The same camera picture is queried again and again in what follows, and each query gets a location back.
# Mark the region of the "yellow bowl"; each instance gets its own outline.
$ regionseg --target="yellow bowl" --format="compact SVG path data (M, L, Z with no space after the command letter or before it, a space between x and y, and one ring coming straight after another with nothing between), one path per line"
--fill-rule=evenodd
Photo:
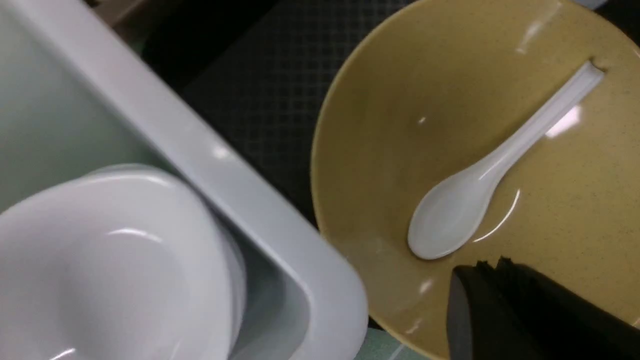
M640 322L639 57L568 1L423 0L374 30L333 82L312 156L320 230L362 276L371 316L448 357L452 268L507 256ZM472 239L443 259L414 257L406 233L422 196L590 58L605 79L507 173Z

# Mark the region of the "bowl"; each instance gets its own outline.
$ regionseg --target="bowl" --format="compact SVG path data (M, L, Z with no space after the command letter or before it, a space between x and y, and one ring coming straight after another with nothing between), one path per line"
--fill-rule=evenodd
M589 59L604 80L506 174L470 241L442 259L413 256L421 198ZM363 279L371 316L447 358L451 270L506 256L640 322L639 97L640 50L568 1L421 0L387 19L337 74L312 154L319 228Z
M0 357L224 359L243 260L198 195L105 168L0 215Z

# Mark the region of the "spoon handle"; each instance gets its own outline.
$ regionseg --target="spoon handle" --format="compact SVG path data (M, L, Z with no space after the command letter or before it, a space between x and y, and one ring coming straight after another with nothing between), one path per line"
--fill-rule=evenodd
M587 61L527 122L480 162L480 179L496 172L500 179L520 157L602 80L604 72Z

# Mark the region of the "black object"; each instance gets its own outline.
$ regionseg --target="black object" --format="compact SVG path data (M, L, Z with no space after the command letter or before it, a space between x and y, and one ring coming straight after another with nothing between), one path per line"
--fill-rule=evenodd
M609 0L596 13L612 22L636 44L640 44L640 1Z
M454 269L447 336L452 360L640 359L640 330L505 258Z
M184 0L145 42L142 58L180 92L276 0Z

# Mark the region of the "white spoon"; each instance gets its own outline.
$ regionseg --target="white spoon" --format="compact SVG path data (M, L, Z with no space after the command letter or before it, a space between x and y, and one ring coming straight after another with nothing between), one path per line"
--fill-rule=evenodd
M504 174L603 77L604 73L587 61L504 143L431 189L409 225L411 251L422 259L437 259L464 245L480 225Z

